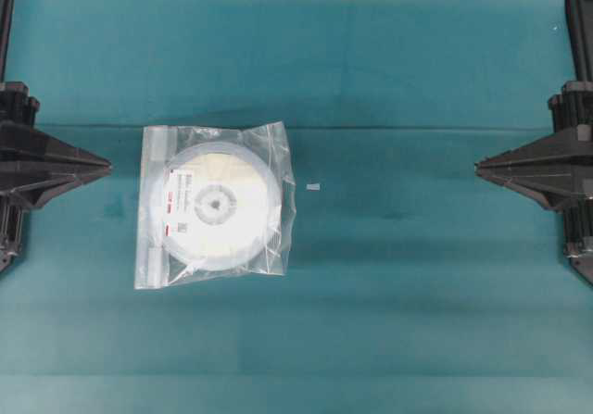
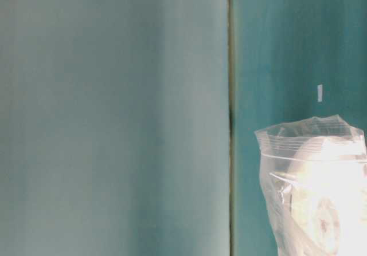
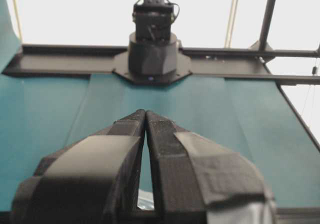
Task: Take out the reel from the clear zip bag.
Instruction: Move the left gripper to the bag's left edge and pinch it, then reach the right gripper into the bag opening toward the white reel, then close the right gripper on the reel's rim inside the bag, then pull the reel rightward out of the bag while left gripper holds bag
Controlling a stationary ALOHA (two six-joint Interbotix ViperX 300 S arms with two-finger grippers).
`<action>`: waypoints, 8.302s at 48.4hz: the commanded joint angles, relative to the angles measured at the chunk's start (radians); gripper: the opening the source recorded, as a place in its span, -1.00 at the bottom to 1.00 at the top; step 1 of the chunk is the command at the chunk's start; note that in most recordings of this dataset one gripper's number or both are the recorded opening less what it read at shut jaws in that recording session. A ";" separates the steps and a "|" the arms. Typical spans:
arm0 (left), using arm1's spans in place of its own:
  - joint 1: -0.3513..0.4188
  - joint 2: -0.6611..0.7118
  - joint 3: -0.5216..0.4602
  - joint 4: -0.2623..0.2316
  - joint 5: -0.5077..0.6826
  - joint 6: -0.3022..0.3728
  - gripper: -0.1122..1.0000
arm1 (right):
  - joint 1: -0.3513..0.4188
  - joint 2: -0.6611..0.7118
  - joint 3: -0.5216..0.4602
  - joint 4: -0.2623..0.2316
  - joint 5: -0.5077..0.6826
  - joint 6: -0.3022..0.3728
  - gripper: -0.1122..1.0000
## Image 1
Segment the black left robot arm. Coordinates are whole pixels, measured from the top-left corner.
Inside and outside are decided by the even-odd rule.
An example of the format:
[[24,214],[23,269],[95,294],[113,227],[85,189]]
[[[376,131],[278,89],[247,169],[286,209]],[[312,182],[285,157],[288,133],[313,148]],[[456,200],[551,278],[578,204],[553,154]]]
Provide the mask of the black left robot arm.
[[108,160],[34,127],[40,103],[22,82],[1,84],[1,269],[22,251],[25,214],[108,176]]

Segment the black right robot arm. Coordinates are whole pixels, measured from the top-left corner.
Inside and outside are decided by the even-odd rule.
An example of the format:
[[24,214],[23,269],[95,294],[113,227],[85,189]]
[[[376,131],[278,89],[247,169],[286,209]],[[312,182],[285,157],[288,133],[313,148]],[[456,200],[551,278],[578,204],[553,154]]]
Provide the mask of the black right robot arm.
[[591,282],[592,83],[565,83],[548,107],[552,134],[477,162],[475,174],[560,213],[564,255]]

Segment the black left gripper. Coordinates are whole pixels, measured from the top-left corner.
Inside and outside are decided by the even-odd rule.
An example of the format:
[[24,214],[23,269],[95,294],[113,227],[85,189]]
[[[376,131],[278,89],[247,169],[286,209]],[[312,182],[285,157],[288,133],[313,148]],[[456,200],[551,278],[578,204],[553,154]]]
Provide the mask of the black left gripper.
[[112,171],[107,159],[36,130],[39,108],[24,83],[1,84],[1,196],[27,210]]

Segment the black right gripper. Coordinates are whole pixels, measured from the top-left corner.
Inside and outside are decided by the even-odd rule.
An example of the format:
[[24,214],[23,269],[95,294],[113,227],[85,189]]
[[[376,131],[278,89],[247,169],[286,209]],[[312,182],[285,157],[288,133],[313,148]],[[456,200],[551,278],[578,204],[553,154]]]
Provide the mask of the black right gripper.
[[[475,174],[546,210],[560,211],[592,199],[592,82],[570,81],[548,101],[553,134],[475,163]],[[496,172],[495,167],[544,163],[556,175]]]

